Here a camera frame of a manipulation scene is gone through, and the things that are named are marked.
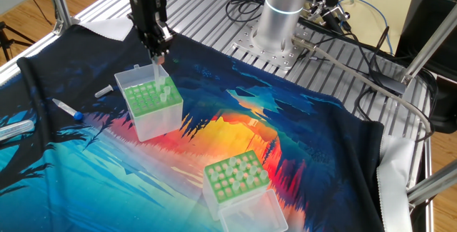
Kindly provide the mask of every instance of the test tube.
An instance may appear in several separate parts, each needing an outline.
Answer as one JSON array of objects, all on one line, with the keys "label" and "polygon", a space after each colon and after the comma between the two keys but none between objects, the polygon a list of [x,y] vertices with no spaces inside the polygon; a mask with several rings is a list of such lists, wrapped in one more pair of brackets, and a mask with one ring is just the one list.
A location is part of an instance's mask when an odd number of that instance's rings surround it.
[{"label": "test tube", "polygon": [[233,173],[233,168],[231,166],[227,167],[226,176],[231,176],[232,173]]},{"label": "test tube", "polygon": [[235,176],[236,180],[241,180],[243,178],[243,175],[243,171],[238,171]]},{"label": "test tube", "polygon": [[166,87],[164,88],[164,91],[165,91],[165,94],[166,94],[166,95],[169,95],[170,92],[171,92],[171,87],[170,87],[170,86],[166,86]]},{"label": "test tube", "polygon": [[164,94],[164,93],[160,94],[160,101],[161,101],[162,103],[165,103],[165,102],[166,102],[166,94]]},{"label": "test tube", "polygon": [[211,181],[217,181],[218,177],[219,177],[219,172],[214,171],[214,172],[211,174]]},{"label": "test tube", "polygon": [[247,164],[245,161],[242,161],[242,162],[240,163],[240,170],[241,170],[241,171],[244,171],[244,170],[246,169],[246,166],[247,166],[247,165],[248,165],[248,164]]},{"label": "test tube", "polygon": [[235,166],[235,164],[236,164],[236,158],[235,158],[235,157],[231,157],[231,158],[228,160],[228,164],[229,164],[230,166],[232,166],[232,167]]},{"label": "test tube", "polygon": [[113,87],[111,85],[108,85],[106,88],[96,92],[95,93],[95,97],[96,98],[100,98],[100,97],[106,95],[107,93],[109,93],[111,91],[113,91]]},{"label": "test tube", "polygon": [[262,170],[262,172],[260,172],[260,179],[264,180],[266,177],[268,177],[268,171]]},{"label": "test tube", "polygon": [[233,191],[237,191],[238,189],[240,189],[240,183],[238,181],[235,181],[231,187]]},{"label": "test tube", "polygon": [[252,183],[254,183],[254,176],[249,175],[246,179],[246,183],[248,184],[248,186],[252,185]]},{"label": "test tube", "polygon": [[257,173],[257,166],[252,166],[251,169],[249,170],[249,174],[256,175],[256,173]]}]

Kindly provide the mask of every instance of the metal frame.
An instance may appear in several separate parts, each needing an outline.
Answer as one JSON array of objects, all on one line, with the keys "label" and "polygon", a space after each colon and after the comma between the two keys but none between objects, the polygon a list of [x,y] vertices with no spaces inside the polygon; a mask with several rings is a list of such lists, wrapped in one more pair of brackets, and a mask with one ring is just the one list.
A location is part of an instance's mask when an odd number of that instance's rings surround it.
[{"label": "metal frame", "polygon": [[56,12],[56,25],[52,31],[57,36],[61,35],[71,25],[78,24],[79,20],[70,16],[65,0],[51,0]]},{"label": "metal frame", "polygon": [[[305,88],[318,91],[324,94],[329,94],[340,99],[345,107],[352,111],[357,116],[357,112],[353,109],[351,101],[356,97],[360,90],[365,87],[358,81],[349,78],[344,72],[334,69],[324,61],[314,61],[311,58],[298,61],[296,65],[289,71],[283,71],[271,64],[268,64],[255,56],[246,54],[240,49],[232,47],[231,40],[235,35],[253,24],[235,24],[228,21],[225,17],[225,4],[220,4],[228,0],[194,0],[193,2],[183,2],[183,0],[170,0],[170,26],[177,32],[189,36],[192,39],[201,42],[207,46],[213,47],[218,51],[233,56],[245,63],[255,66],[259,69],[272,73],[281,78],[285,78],[295,84]],[[76,15],[82,22],[101,21],[105,19],[113,19],[122,17],[130,12],[128,0],[98,0],[90,7],[84,9]],[[209,16],[202,16],[202,13],[210,13]],[[306,39],[316,43],[324,38],[325,35],[305,29]],[[20,73],[16,65],[16,60],[22,56],[33,56],[42,50],[44,47],[58,39],[55,34],[49,34],[36,44],[20,53],[15,59],[7,64],[0,66],[0,85],[6,83],[9,79]],[[355,69],[362,69],[360,53],[354,51],[355,46],[343,41],[335,40],[321,45],[330,54],[337,56],[341,62]],[[381,69],[385,74],[393,76],[399,74],[402,68],[392,64],[382,58],[379,59]],[[418,79],[413,79],[409,89],[403,96],[405,99],[415,104],[424,113],[429,112],[430,103],[429,95],[426,93],[426,87],[423,82]],[[415,116],[407,112],[407,116],[403,116],[404,110],[400,108],[394,101],[384,96],[374,95],[371,98],[362,100],[362,108],[368,113],[371,119],[380,121],[386,125],[386,134],[393,136],[404,136],[407,138],[420,138],[425,134],[420,123]],[[426,177],[431,175],[431,145],[430,140],[417,143],[415,150],[415,158],[411,169],[411,181],[408,187],[412,187],[416,183],[418,173],[418,162],[421,158],[421,153],[425,148],[426,157]],[[426,225],[427,231],[433,230],[433,202],[427,206]]]},{"label": "metal frame", "polygon": [[401,82],[408,85],[417,73],[426,65],[427,61],[435,53],[438,47],[446,40],[448,35],[457,26],[457,4],[436,29],[433,36],[423,46],[422,50],[411,62],[409,67],[401,74]]}]

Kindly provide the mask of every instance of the colorful printed cloth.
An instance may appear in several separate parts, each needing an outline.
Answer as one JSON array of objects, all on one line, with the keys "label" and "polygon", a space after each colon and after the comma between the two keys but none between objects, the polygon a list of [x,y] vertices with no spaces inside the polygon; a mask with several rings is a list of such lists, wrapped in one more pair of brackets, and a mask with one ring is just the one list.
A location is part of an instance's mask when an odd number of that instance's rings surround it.
[{"label": "colorful printed cloth", "polygon": [[184,36],[166,58],[182,127],[143,143],[119,90],[94,97],[115,73],[151,63],[135,31],[120,42],[74,26],[19,62],[0,87],[0,126],[31,119],[36,132],[0,143],[0,231],[222,231],[203,169],[250,150],[290,231],[383,230],[382,124]]}]

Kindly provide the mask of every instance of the small vial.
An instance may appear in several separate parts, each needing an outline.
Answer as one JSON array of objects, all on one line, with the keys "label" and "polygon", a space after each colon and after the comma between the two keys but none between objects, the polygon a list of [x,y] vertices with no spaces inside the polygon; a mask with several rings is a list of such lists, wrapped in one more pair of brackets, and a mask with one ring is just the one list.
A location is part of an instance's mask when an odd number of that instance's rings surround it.
[{"label": "small vial", "polygon": [[217,178],[219,177],[219,173],[217,171],[214,171],[211,174],[211,181],[217,181]]},{"label": "small vial", "polygon": [[240,163],[240,171],[244,171],[244,170],[246,169],[246,166],[247,166],[247,165],[248,165],[248,164],[247,164],[245,161],[242,161],[242,162]]},{"label": "small vial", "polygon": [[260,172],[260,179],[264,180],[266,177],[268,177],[268,171],[262,170],[262,172]]},{"label": "small vial", "polygon": [[100,98],[100,97],[106,95],[107,93],[109,93],[111,91],[113,91],[113,87],[111,85],[108,85],[106,88],[96,92],[95,93],[95,97],[96,98]]},{"label": "small vial", "polygon": [[228,164],[229,164],[230,166],[232,166],[232,167],[235,166],[235,164],[236,164],[236,158],[235,158],[235,157],[230,158],[230,159],[228,160]]},{"label": "small vial", "polygon": [[240,183],[238,181],[235,181],[231,188],[233,189],[233,191],[236,192],[238,189],[240,189]]},{"label": "small vial", "polygon": [[163,93],[160,94],[160,101],[161,101],[162,103],[165,103],[165,102],[166,102],[166,94],[163,94]]},{"label": "small vial", "polygon": [[165,77],[159,77],[159,85],[165,84]]},{"label": "small vial", "polygon": [[233,168],[229,166],[226,169],[226,176],[231,176],[231,174],[233,174]]},{"label": "small vial", "polygon": [[251,169],[249,169],[249,174],[256,175],[256,173],[257,173],[257,166],[252,166]]},{"label": "small vial", "polygon": [[243,171],[238,171],[235,178],[236,180],[240,181],[243,178]]},{"label": "small vial", "polygon": [[246,183],[248,184],[248,186],[252,185],[252,183],[254,183],[254,176],[249,175],[246,179]]}]

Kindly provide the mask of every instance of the plastic container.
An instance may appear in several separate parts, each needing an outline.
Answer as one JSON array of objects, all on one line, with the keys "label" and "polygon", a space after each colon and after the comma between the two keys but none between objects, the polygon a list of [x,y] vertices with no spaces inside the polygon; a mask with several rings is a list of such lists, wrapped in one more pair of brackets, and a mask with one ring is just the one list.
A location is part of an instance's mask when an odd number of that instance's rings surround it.
[{"label": "plastic container", "polygon": [[[255,174],[249,173],[254,166]],[[270,184],[268,176],[260,179],[265,172],[254,151],[206,166],[203,195],[213,220],[219,220],[219,211],[222,208],[265,192]]]},{"label": "plastic container", "polygon": [[[114,77],[141,142],[181,128],[183,99],[162,66],[159,66],[157,80],[153,64],[135,65],[134,69],[114,74]],[[170,88],[169,94],[165,94],[166,87]]]},{"label": "plastic container", "polygon": [[225,232],[282,232],[288,225],[273,189],[219,211]]},{"label": "plastic container", "polygon": [[33,121],[26,120],[13,123],[0,128],[0,141],[8,138],[13,138],[21,133],[26,133],[35,130]]}]

